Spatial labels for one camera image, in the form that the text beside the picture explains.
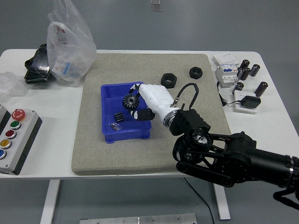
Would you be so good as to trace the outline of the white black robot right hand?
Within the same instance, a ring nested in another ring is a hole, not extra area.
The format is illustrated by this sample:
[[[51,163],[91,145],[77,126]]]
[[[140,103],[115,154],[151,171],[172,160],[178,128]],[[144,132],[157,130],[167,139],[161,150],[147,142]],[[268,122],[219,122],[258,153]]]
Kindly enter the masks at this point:
[[[158,115],[164,126],[170,126],[179,110],[177,102],[162,85],[134,84],[122,105],[136,120],[153,120]]]

